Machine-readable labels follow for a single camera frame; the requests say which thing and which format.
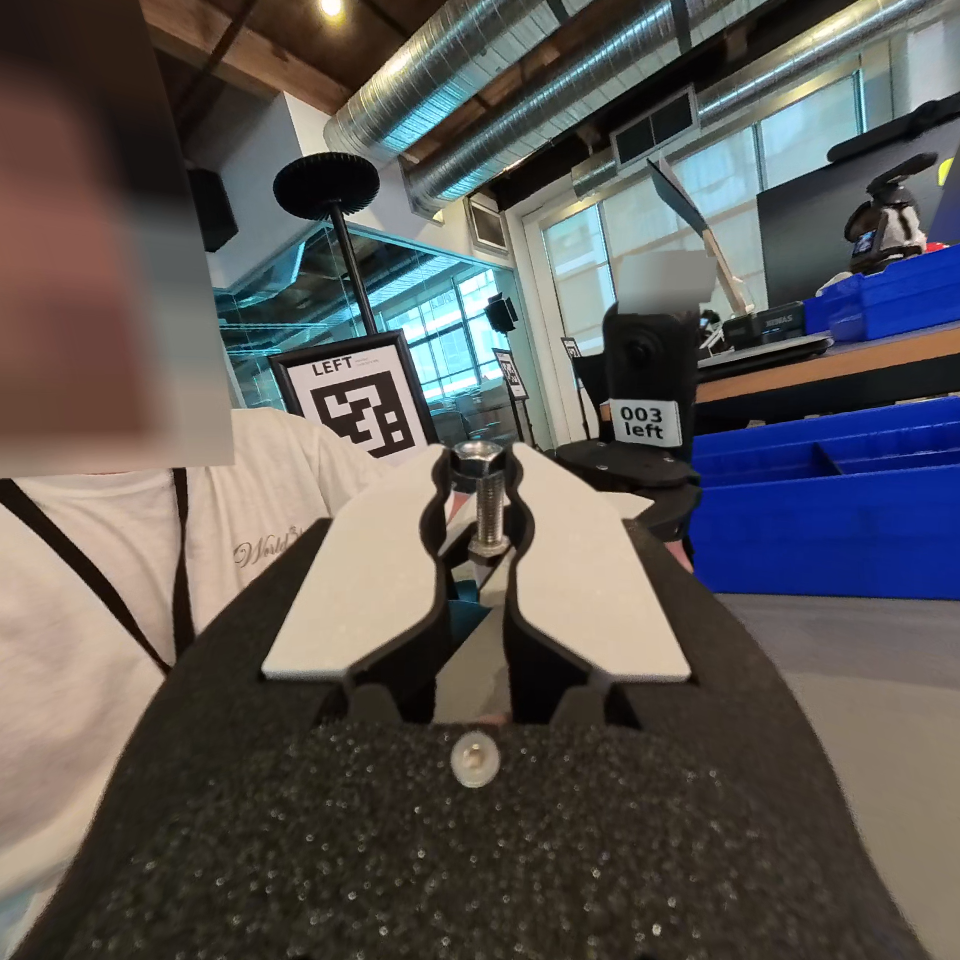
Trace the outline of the wooden counter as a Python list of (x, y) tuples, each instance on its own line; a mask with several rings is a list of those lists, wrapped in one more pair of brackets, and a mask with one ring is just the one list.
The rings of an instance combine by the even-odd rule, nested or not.
[(822, 385), (829, 396), (916, 400), (958, 391), (957, 321), (869, 342), (842, 343), (789, 365), (752, 370), (698, 386), (700, 405)]

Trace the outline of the black monitor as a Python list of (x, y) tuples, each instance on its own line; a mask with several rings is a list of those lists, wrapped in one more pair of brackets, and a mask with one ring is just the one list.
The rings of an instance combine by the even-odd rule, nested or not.
[(866, 187), (874, 178), (920, 153), (936, 153), (938, 162), (945, 162), (958, 142), (954, 118), (914, 139), (829, 163), (761, 192), (756, 203), (768, 306), (810, 299), (848, 269), (853, 244), (844, 230), (868, 200)]

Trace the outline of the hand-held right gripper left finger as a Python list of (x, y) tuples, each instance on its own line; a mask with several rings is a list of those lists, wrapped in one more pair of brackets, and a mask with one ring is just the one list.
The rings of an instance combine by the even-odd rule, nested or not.
[(440, 556), (449, 493), (450, 450), (433, 444), (335, 514), (262, 662), (266, 683), (383, 688), (403, 720), (434, 720), (453, 652)]

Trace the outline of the blue plastic bin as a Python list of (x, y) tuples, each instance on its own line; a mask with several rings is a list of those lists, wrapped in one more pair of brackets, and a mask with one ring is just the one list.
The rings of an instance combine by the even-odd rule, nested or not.
[(716, 594), (959, 598), (958, 397), (700, 436), (693, 467)]

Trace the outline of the silver air duct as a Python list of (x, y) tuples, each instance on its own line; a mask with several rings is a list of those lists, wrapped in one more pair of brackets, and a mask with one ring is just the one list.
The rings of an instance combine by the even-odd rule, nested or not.
[[(833, 58), (887, 35), (937, 2), (850, 2), (834, 15), (743, 65), (697, 94), (693, 119), (710, 125), (753, 98), (779, 91)], [(411, 208), (432, 217), (446, 205), (525, 162), (556, 138), (682, 56), (684, 11), (690, 40), (730, 40), (762, 2), (625, 2), (618, 18), (552, 61), (499, 102), (460, 140), (405, 173)]]
[(590, 2), (446, 2), (326, 122), (332, 152), (383, 166), (408, 151)]

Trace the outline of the black device with small screen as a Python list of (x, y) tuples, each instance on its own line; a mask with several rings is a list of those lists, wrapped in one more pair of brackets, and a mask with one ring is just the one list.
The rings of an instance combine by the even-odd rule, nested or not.
[(844, 228), (851, 245), (851, 274), (877, 274), (896, 261), (916, 258), (927, 251), (918, 203), (904, 182), (929, 170), (937, 160), (936, 152), (917, 153), (867, 185), (869, 200), (854, 211)]

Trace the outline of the black wall speaker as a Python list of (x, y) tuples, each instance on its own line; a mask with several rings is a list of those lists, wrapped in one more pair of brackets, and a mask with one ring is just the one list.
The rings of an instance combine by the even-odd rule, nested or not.
[(234, 210), (222, 177), (215, 171), (193, 167), (187, 179), (206, 253), (215, 254), (238, 234)]

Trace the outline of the black framed marker sign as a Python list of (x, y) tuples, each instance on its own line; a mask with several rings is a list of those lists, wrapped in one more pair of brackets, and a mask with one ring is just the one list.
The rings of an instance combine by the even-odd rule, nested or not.
[(440, 441), (402, 332), (268, 358), (285, 409), (389, 466)]

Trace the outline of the silver hex bolt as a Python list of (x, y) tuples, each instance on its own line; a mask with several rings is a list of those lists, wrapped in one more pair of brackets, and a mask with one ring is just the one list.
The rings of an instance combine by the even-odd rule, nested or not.
[(504, 526), (506, 451), (486, 439), (469, 439), (451, 450), (454, 474), (474, 486), (476, 529), (470, 546), (497, 550), (510, 546)]

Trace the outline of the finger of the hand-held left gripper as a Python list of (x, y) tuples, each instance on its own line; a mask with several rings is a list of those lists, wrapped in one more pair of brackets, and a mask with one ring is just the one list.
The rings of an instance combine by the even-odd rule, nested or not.
[(462, 504), (447, 522), (442, 559), (445, 562), (454, 562), (456, 556), (468, 549), (473, 535), (474, 504)]
[(509, 589), (513, 563), (512, 559), (474, 561), (477, 602), (481, 607), (491, 611), (503, 607)]

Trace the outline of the dark slanted display board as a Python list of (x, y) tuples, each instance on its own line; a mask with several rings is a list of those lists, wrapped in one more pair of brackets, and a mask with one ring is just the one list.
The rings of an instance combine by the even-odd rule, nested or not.
[(718, 281), (733, 316), (754, 312), (755, 305), (749, 300), (743, 281), (735, 276), (706, 217), (680, 184), (669, 163), (664, 158), (647, 159), (646, 163), (657, 196), (700, 237), (704, 249), (715, 260)]

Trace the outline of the black equipment case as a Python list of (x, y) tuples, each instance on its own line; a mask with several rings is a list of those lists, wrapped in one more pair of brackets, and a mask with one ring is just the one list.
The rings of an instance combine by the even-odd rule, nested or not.
[(786, 341), (805, 334), (806, 306), (803, 301), (792, 301), (733, 317), (722, 327), (724, 346), (735, 351)]

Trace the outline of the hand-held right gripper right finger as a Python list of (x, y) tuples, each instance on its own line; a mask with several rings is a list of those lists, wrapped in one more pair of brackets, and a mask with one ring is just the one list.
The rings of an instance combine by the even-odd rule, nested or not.
[(522, 443), (507, 455), (507, 479), (513, 720), (548, 724), (573, 691), (604, 721), (613, 694), (689, 683), (690, 663), (625, 525), (653, 502), (596, 490)]

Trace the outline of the wall vent grille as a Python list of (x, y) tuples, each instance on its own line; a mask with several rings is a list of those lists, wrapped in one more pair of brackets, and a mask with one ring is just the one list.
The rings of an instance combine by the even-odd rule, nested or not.
[(612, 132), (610, 144), (617, 172), (637, 166), (657, 150), (699, 131), (700, 126), (697, 93), (693, 85), (688, 85)]

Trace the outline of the person in white t-shirt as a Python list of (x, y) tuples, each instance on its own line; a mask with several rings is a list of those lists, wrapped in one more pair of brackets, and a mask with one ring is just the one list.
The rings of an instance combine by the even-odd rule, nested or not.
[(166, 669), (388, 469), (300, 416), (231, 414), (231, 464), (15, 479), (118, 611), (2, 506), (2, 958), (63, 881)]

